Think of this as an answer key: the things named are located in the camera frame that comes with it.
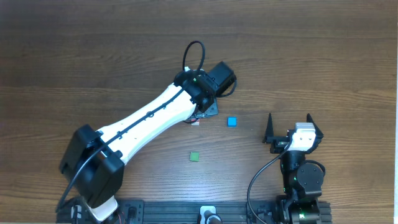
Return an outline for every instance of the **blue block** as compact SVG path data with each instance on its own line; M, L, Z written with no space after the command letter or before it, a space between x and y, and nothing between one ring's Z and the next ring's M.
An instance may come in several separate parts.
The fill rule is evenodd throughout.
M236 127L236 117L228 117L228 127L229 128Z

